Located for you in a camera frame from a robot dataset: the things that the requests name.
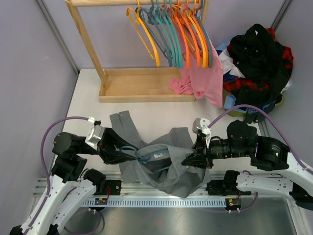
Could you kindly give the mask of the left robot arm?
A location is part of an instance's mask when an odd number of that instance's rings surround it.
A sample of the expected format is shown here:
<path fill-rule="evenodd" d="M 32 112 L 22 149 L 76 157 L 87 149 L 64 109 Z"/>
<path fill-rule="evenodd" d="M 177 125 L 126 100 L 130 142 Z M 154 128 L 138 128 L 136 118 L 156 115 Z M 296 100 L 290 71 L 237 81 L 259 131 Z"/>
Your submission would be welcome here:
<path fill-rule="evenodd" d="M 137 150 L 112 128 L 100 125 L 92 127 L 85 137 L 59 133 L 52 149 L 57 159 L 48 176 L 47 187 L 28 219 L 12 228 L 10 234 L 60 234 L 82 204 L 93 194 L 102 194 L 106 188 L 106 176 L 93 168 L 79 181 L 87 163 L 81 155 L 98 155 L 108 165 L 136 160 L 135 156 L 122 152 L 122 148 Z"/>

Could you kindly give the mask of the yellow orange plastic hanger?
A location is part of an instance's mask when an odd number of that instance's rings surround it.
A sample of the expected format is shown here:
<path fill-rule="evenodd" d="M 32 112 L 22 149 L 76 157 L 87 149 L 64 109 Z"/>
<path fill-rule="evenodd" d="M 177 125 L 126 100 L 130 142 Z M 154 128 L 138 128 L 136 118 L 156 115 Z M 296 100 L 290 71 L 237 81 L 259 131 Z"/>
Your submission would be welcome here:
<path fill-rule="evenodd" d="M 141 9 L 140 1 L 137 0 L 136 3 L 138 9 L 135 10 L 132 7 L 128 7 L 126 10 L 126 16 L 128 17 L 141 42 L 143 43 L 149 56 L 155 61 L 156 66 L 160 67 L 161 63 L 155 42 L 139 14 L 139 11 Z"/>

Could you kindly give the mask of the grey blue plastic hanger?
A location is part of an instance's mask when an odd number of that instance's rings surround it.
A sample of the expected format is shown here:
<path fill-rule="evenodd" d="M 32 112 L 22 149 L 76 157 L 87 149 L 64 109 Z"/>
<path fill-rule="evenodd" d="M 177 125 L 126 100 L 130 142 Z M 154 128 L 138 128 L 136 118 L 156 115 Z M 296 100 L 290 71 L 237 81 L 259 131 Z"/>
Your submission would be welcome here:
<path fill-rule="evenodd" d="M 120 152 L 136 157 L 134 161 L 120 164 L 123 178 L 138 178 L 140 174 L 159 174 L 172 164 L 166 144 L 153 144 L 137 150 L 132 146 L 123 146 Z"/>

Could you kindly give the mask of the teal plastic hanger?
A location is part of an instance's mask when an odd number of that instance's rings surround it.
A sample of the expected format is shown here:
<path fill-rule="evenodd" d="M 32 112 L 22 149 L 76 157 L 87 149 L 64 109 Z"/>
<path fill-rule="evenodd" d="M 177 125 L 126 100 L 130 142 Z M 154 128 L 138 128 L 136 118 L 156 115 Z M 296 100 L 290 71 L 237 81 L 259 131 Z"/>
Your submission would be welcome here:
<path fill-rule="evenodd" d="M 158 22 L 155 14 L 153 13 L 153 10 L 141 7 L 138 11 L 140 18 L 142 19 L 143 23 L 150 32 L 152 39 L 160 49 L 161 53 L 167 59 L 168 65 L 172 67 L 173 59 L 171 54 L 171 48 L 167 44 L 165 35 L 161 30 L 160 23 Z"/>

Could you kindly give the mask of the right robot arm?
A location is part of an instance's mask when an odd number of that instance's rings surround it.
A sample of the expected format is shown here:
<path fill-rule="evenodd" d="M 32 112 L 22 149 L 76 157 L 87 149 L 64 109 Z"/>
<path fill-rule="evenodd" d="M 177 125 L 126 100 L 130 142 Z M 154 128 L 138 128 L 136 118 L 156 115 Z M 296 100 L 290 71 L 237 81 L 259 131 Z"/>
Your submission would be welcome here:
<path fill-rule="evenodd" d="M 210 121 L 198 118 L 193 123 L 197 135 L 194 153 L 182 165 L 211 169 L 217 159 L 249 158 L 251 166 L 279 178 L 256 176 L 247 171 L 227 170 L 222 180 L 207 184 L 209 195 L 229 196 L 266 193 L 292 199 L 301 208 L 313 209 L 313 176 L 311 167 L 302 167 L 281 141 L 257 134 L 255 127 L 236 120 L 227 129 L 227 138 L 211 135 Z"/>

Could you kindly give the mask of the grey shirt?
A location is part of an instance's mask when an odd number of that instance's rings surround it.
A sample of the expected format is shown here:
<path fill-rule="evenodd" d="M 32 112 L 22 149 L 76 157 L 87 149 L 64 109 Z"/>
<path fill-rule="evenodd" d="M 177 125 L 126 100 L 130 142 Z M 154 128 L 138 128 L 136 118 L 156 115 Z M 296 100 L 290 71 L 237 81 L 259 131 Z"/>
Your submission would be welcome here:
<path fill-rule="evenodd" d="M 135 127 L 129 111 L 110 115 L 113 130 L 128 145 L 122 153 L 135 160 L 119 164 L 124 183 L 141 184 L 169 195 L 186 198 L 212 180 L 209 169 L 183 166 L 181 163 L 192 154 L 192 139 L 186 127 L 174 127 L 156 140 L 144 142 Z"/>

